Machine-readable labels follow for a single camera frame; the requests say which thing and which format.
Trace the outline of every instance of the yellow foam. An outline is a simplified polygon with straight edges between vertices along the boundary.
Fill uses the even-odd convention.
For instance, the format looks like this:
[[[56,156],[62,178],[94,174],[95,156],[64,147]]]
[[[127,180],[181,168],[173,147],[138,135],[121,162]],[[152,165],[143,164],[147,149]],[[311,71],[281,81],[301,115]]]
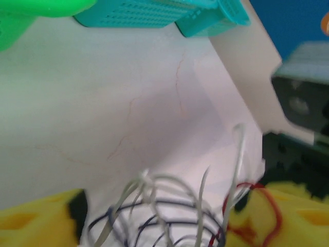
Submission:
[[[80,189],[0,211],[1,247],[76,247],[67,203]]]
[[[311,200],[303,186],[293,188],[292,184],[277,184],[270,185],[267,190],[274,197],[283,217],[282,228],[268,247],[329,246],[328,204]],[[241,237],[230,232],[226,247],[254,247],[262,245],[274,228],[276,218],[265,196],[255,190],[244,210],[231,212],[229,224],[244,234]]]

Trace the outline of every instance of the green plastic object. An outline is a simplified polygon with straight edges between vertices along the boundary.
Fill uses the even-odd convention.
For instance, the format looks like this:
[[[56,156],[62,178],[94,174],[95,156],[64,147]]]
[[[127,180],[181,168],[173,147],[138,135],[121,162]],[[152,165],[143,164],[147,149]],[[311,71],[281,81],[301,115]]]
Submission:
[[[72,16],[97,0],[0,0],[0,50],[9,48],[38,16]]]

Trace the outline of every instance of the wire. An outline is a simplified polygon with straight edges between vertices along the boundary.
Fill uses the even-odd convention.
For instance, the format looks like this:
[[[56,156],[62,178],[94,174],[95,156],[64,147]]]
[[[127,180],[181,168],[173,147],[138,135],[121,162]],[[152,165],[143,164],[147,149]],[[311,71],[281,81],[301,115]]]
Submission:
[[[154,244],[152,245],[152,247],[155,247],[164,235],[165,235],[165,233],[162,233],[162,234],[160,235],[160,237],[158,237],[158,238],[155,240],[155,242],[154,242]]]
[[[207,226],[204,226],[203,224],[203,216],[207,216],[212,221],[216,224],[216,227],[219,227],[221,234],[221,238],[216,237],[215,233],[210,233],[212,236],[215,236],[217,239],[218,243],[220,246],[225,245],[225,233],[224,230],[221,227],[221,224],[218,222],[216,219],[215,215],[211,213],[210,211],[210,205],[208,202],[202,199],[203,197],[203,191],[204,191],[204,186],[206,182],[206,177],[208,174],[208,169],[203,175],[202,182],[200,185],[199,189],[199,194],[198,197],[194,193],[193,189],[187,185],[183,180],[176,178],[174,176],[166,175],[166,174],[158,174],[158,175],[153,175],[149,176],[147,172],[144,172],[140,177],[137,179],[134,179],[130,181],[124,188],[123,193],[119,199],[119,201],[112,207],[110,207],[107,211],[106,214],[103,216],[99,217],[95,221],[93,221],[89,227],[88,227],[88,240],[89,244],[94,247],[100,247],[105,240],[107,239],[108,235],[110,232],[113,231],[113,234],[115,238],[121,243],[123,247],[129,247],[129,237],[128,237],[128,226],[127,223],[124,221],[122,217],[120,217],[120,212],[126,208],[130,209],[130,215],[132,213],[132,210],[136,206],[140,205],[145,205],[148,204],[151,208],[151,210],[154,213],[154,216],[151,217],[149,220],[146,221],[144,225],[141,225],[139,227],[139,232],[138,235],[135,239],[135,247],[137,246],[138,239],[140,237],[141,232],[143,229],[148,228],[150,226],[155,226],[155,225],[160,225],[163,231],[163,236],[161,235],[160,238],[165,237],[166,242],[168,246],[174,247],[175,244],[172,242],[171,237],[170,237],[170,227],[172,225],[177,225],[177,224],[185,224],[185,225],[196,225],[197,226],[197,234],[196,234],[196,242],[195,242],[195,247],[200,247],[201,243],[203,241],[202,235],[203,235],[203,230],[206,230],[209,232],[209,228]],[[183,188],[183,191],[178,191],[177,189],[173,189],[170,187],[164,187],[164,186],[158,186],[156,183],[159,181],[169,181],[171,183],[174,183],[180,187]],[[156,190],[171,190],[173,194],[179,192],[180,194],[185,193],[186,197],[192,200],[192,203],[189,202],[184,202],[184,201],[172,201],[168,199],[163,199],[163,200],[156,200]],[[133,203],[128,204],[128,205],[123,205],[123,202],[134,192],[138,190],[137,196],[134,198]],[[183,206],[191,209],[196,209],[197,210],[197,221],[195,222],[190,222],[188,220],[174,220],[171,219],[171,221],[166,221],[160,214],[159,210],[157,209],[158,204],[166,204],[166,205],[173,205],[173,206]],[[203,204],[207,205],[207,209],[203,209]],[[99,238],[97,239],[96,242],[94,242],[90,230],[97,222],[104,218],[108,218],[107,223],[105,224]],[[114,223],[116,221],[116,218],[119,217],[120,224],[123,228],[123,232],[126,235],[125,238],[120,237],[120,233],[118,229],[114,226]]]
[[[232,184],[230,187],[230,190],[228,192],[228,199],[227,199],[227,206],[229,210],[227,210],[223,214],[223,229],[226,231],[227,225],[228,225],[228,218],[230,215],[230,209],[234,205],[234,193],[236,191],[236,185],[237,185],[237,176],[240,173],[240,170],[242,168],[243,164],[243,154],[245,151],[245,125],[244,124],[238,124],[234,127],[235,130],[240,132],[239,136],[239,144],[238,144],[238,154],[236,156],[236,161],[235,161],[235,168],[234,168],[234,174],[233,174],[233,179],[232,179]]]
[[[196,236],[193,235],[185,235],[181,238],[179,238],[176,242],[174,242],[174,246],[178,245],[180,242],[186,240],[186,239],[195,239]],[[208,246],[208,241],[206,239],[202,239],[202,243],[204,243],[205,246]]]
[[[250,186],[251,189],[258,189],[268,200],[268,202],[270,203],[271,207],[273,208],[273,211],[275,213],[275,217],[276,217],[276,225],[273,228],[273,230],[266,236],[265,240],[263,241],[261,247],[267,247],[269,245],[269,243],[273,240],[273,238],[275,236],[278,235],[281,227],[282,227],[282,221],[283,221],[283,217],[281,214],[281,211],[277,205],[277,203],[275,202],[274,198],[272,197],[272,195],[264,188],[264,186],[262,184],[252,184],[252,183],[248,183],[248,182],[244,182],[244,183],[239,183],[237,184],[237,188],[242,187],[242,186]],[[226,211],[226,207],[227,207],[227,201],[228,201],[228,197],[225,198],[224,200],[224,204],[223,204],[223,214]],[[239,231],[237,231],[236,229],[228,226],[228,231],[233,231],[234,233],[240,235],[242,238],[244,238],[241,233]],[[213,246],[214,243],[214,238],[212,237],[211,240],[209,241],[209,245],[208,246]]]
[[[190,202],[183,202],[183,201],[175,201],[175,200],[168,200],[168,199],[159,199],[159,200],[156,200],[156,204],[166,204],[166,205],[172,205],[172,206],[182,206],[182,207],[186,207],[186,208],[190,208],[190,209],[195,209],[195,205],[193,205],[192,203]],[[136,202],[135,204],[126,204],[126,205],[122,205],[119,209],[118,209],[118,213],[125,210],[125,209],[129,209],[130,207],[132,206],[135,206],[135,207],[138,207],[138,206],[142,206],[143,205],[143,202],[142,201],[139,201],[139,202]],[[110,222],[111,224],[111,228],[112,228],[112,231],[114,232],[114,235],[115,237],[117,238],[118,241],[121,242],[121,244],[123,246],[125,246],[125,242],[127,242],[127,239],[122,239],[119,235],[119,231],[116,230],[116,228],[114,227],[114,221],[115,219],[112,218],[113,214],[113,207],[110,207],[107,211],[106,214],[104,214],[103,216],[97,218],[96,220],[94,220],[88,227],[88,232],[90,232],[90,230],[96,225],[97,222],[101,221],[102,219],[108,217],[108,221]],[[216,216],[212,215],[211,213],[209,213],[208,211],[203,211],[202,212],[203,215],[207,216],[209,219],[212,220],[212,222],[214,222],[216,224],[217,227],[220,228],[220,231],[222,233],[222,236],[224,236],[224,231],[223,229],[221,228],[221,224],[219,223],[219,221],[216,219]],[[141,232],[149,227],[149,226],[154,226],[156,224],[154,224],[154,222],[151,222],[152,220],[156,219],[156,215],[152,216],[151,218],[149,218],[143,225],[141,225],[139,227],[139,232],[138,232],[138,235],[136,237],[136,241],[135,241],[135,245],[134,246],[137,246],[137,242],[138,242],[138,239],[139,239],[139,236],[141,234]],[[222,246],[225,245],[225,237],[223,237],[221,240],[218,239],[218,241],[222,242]]]

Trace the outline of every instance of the black wire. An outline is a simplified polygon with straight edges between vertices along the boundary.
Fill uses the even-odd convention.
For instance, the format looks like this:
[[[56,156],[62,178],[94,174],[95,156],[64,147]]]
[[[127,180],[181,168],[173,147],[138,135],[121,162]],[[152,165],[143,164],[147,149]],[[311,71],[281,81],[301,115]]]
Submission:
[[[143,205],[144,202],[141,200],[141,201],[138,201],[138,202],[135,202],[135,203],[129,203],[129,204],[123,204],[122,206],[119,207],[119,209],[115,212],[115,213],[120,213],[122,210],[125,210],[125,209],[128,209],[128,208],[131,208],[131,207],[135,207],[135,206],[141,206]],[[182,206],[182,207],[187,207],[187,208],[190,208],[190,209],[196,209],[196,204],[195,203],[190,203],[190,202],[184,202],[184,201],[175,201],[175,200],[166,200],[166,199],[158,199],[155,201],[155,204],[169,204],[169,205],[175,205],[175,206]],[[97,219],[95,219],[89,226],[88,226],[88,231],[90,232],[91,229],[99,222],[101,221],[102,219],[104,218],[108,218],[108,222],[109,224],[111,225],[111,228],[113,230],[113,233],[116,237],[116,239],[118,241],[121,242],[122,246],[124,247],[129,247],[129,240],[128,240],[128,235],[126,234],[126,238],[123,240],[121,239],[120,237],[120,234],[119,232],[117,231],[117,229],[114,227],[114,222],[116,219],[113,219],[113,209],[114,207],[111,206],[108,211],[104,214],[104,215],[101,215],[100,217],[98,217]],[[225,246],[225,242],[226,242],[226,239],[225,239],[225,233],[224,233],[224,230],[222,228],[222,226],[220,225],[220,223],[218,222],[215,214],[212,214],[210,210],[206,210],[206,211],[202,211],[203,215],[206,215],[208,216],[219,228],[220,230],[220,238],[216,236],[216,234],[214,234],[211,229],[209,229],[208,227],[203,227],[205,230],[207,230],[208,232],[210,232],[212,234],[212,236],[214,236],[216,238],[216,240],[218,241],[218,247],[224,247]],[[137,246],[137,243],[138,243],[138,240],[139,240],[139,237],[141,235],[141,233],[143,232],[143,230],[149,226],[156,226],[158,225],[158,222],[154,222],[154,223],[150,223],[153,219],[156,218],[156,215],[152,216],[151,218],[149,218],[143,225],[140,225],[139,226],[139,232],[138,232],[138,235],[135,239],[135,245],[134,247]],[[127,223],[124,222],[124,219],[119,217],[119,221],[123,227],[123,230],[124,230],[124,233],[127,233]],[[180,221],[170,221],[170,222],[167,222],[167,224],[169,224],[169,226],[171,226],[172,224],[189,224],[189,225],[197,225],[197,222],[192,222],[192,221],[185,221],[185,220],[180,220]]]
[[[196,236],[193,236],[193,235],[185,235],[185,236],[182,236],[181,238],[179,238],[175,243],[174,243],[174,246],[178,245],[180,242],[182,242],[183,240],[185,239],[196,239]],[[201,240],[202,242],[204,242],[204,244],[206,244],[208,246],[209,244],[209,241],[206,240],[206,239],[202,239]]]
[[[155,240],[155,242],[154,242],[154,244],[152,245],[152,247],[155,247],[157,244],[158,244],[158,242],[161,240],[161,238],[163,238],[163,236],[165,235],[165,233],[162,233],[156,240]]]

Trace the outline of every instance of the teal perforated plastic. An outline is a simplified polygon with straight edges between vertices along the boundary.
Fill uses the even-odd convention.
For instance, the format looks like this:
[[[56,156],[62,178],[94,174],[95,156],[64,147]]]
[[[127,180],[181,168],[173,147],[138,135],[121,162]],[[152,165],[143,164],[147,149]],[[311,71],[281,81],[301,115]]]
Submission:
[[[216,9],[198,8],[176,25],[185,37],[216,36],[237,25],[249,25],[248,14],[240,0],[218,0]]]
[[[217,5],[217,0],[98,0],[75,18],[86,27],[159,28],[197,8],[214,9]]]

